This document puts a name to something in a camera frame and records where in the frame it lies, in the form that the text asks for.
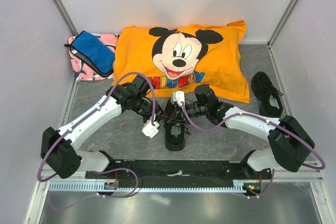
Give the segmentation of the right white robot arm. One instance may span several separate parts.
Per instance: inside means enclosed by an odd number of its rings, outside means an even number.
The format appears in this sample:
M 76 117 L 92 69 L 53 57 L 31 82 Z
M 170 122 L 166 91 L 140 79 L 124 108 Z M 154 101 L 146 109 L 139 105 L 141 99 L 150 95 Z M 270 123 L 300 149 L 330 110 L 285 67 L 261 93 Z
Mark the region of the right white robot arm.
M 313 140 L 292 116 L 280 119 L 248 113 L 220 101 L 206 84 L 197 86 L 195 95 L 196 101 L 187 103 L 184 92 L 172 94 L 172 100 L 180 107 L 186 123 L 193 124 L 192 118 L 205 116 L 214 125 L 213 130 L 219 127 L 240 130 L 269 143 L 268 148 L 246 155 L 240 166 L 245 178 L 254 178 L 266 168 L 282 167 L 297 172 L 315 148 Z

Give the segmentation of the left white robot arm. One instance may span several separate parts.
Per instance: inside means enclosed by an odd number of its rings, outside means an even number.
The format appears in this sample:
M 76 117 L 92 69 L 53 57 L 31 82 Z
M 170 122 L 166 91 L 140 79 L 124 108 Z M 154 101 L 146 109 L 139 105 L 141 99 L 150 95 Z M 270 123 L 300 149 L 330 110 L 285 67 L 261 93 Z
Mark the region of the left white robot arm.
M 151 81 L 143 74 L 135 72 L 132 82 L 122 84 L 117 81 L 105 95 L 84 114 L 72 122 L 55 130 L 52 127 L 43 132 L 38 169 L 38 180 L 42 177 L 44 165 L 48 165 L 62 179 L 76 172 L 95 171 L 103 178 L 111 178 L 115 173 L 112 158 L 105 151 L 81 151 L 81 145 L 98 129 L 125 111 L 133 111 L 143 118 L 142 133 L 150 138 L 159 132 L 160 121 L 167 118 L 155 97 L 147 98 L 154 92 Z

